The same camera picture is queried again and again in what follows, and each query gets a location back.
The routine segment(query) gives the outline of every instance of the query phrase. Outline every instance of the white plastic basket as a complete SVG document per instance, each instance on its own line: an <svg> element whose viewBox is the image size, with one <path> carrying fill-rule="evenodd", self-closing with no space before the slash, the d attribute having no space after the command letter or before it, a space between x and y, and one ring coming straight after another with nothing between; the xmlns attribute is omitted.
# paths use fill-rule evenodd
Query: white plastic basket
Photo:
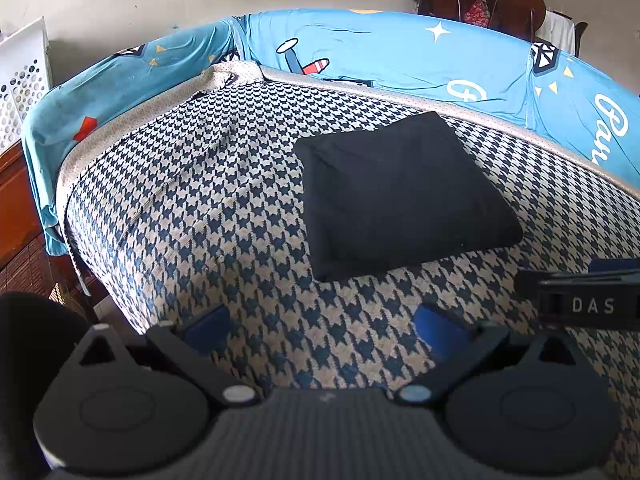
<svg viewBox="0 0 640 480"><path fill-rule="evenodd" d="M0 43L0 155L20 140L22 124L51 88L44 18Z"/></svg>

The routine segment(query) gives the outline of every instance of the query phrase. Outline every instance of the blue bed rail cover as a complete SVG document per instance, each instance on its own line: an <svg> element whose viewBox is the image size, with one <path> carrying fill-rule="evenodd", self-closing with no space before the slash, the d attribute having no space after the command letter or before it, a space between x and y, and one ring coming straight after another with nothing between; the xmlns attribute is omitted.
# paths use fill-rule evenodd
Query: blue bed rail cover
<svg viewBox="0 0 640 480"><path fill-rule="evenodd" d="M54 88L31 111L22 143L49 254L66 253L53 229L54 194L71 149L98 126L229 56L453 102L526 127L640 187L640 99L549 44L400 12L261 12L120 51Z"/></svg>

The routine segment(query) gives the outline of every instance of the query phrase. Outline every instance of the ribbed gray surface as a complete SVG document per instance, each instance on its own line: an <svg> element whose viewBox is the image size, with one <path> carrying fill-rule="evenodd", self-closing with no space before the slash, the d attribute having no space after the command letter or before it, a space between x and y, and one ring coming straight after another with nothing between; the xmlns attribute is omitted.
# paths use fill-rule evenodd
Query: ribbed gray surface
<svg viewBox="0 0 640 480"><path fill-rule="evenodd" d="M74 476L57 472L50 480ZM433 415L382 390L276 390L263 405L229 410L201 447L138 480L507 479L456 449ZM605 479L599 470L571 479Z"/></svg>

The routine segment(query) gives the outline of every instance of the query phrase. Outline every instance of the black folded cloth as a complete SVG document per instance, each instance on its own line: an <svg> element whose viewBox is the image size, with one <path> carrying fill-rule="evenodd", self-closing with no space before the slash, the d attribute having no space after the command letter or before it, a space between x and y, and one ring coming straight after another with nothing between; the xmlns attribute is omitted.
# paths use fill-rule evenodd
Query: black folded cloth
<svg viewBox="0 0 640 480"><path fill-rule="evenodd" d="M522 239L516 214L435 112L375 131L304 137L294 149L321 282Z"/></svg>

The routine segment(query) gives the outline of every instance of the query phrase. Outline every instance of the houndstooth bed sheet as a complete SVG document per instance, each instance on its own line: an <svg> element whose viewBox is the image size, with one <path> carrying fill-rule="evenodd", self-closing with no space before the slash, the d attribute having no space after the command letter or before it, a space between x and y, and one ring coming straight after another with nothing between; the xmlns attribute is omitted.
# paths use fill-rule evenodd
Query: houndstooth bed sheet
<svg viewBox="0 0 640 480"><path fill-rule="evenodd" d="M66 210L71 247L141 332L160 319L185 320L226 305L232 331L214 360L263 391L397 388L433 365L412 325L419 304L532 332L532 305L513 296L519 267L586 272L595 257L639 255L635 199L539 147L445 117L516 211L523 241L378 276L316 282L293 143L416 113L280 82L196 96L123 136L86 168ZM572 333L622 405L623 432L608 467L630 476L640 471L639 337Z"/></svg>

